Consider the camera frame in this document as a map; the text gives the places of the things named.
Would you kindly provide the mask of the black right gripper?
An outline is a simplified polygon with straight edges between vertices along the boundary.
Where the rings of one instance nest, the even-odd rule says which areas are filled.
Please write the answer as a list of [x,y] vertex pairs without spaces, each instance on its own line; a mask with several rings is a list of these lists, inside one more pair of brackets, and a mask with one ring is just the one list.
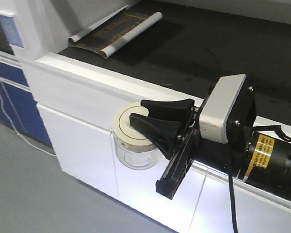
[[170,160],[161,178],[156,181],[156,192],[172,200],[193,162],[198,161],[228,175],[229,194],[232,199],[231,146],[202,138],[197,122],[199,115],[189,121],[194,126],[187,131],[185,142],[173,153],[181,121],[188,117],[194,100],[141,100],[140,103],[149,111],[148,116],[130,114],[131,127],[148,138]]

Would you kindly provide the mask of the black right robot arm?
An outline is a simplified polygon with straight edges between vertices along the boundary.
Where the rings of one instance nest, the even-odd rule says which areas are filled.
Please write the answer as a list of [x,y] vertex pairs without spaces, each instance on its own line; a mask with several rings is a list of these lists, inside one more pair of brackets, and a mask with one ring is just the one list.
[[169,161],[156,182],[172,199],[194,161],[291,201],[291,137],[280,125],[255,126],[254,84],[245,74],[221,77],[200,106],[194,100],[142,100],[132,128]]

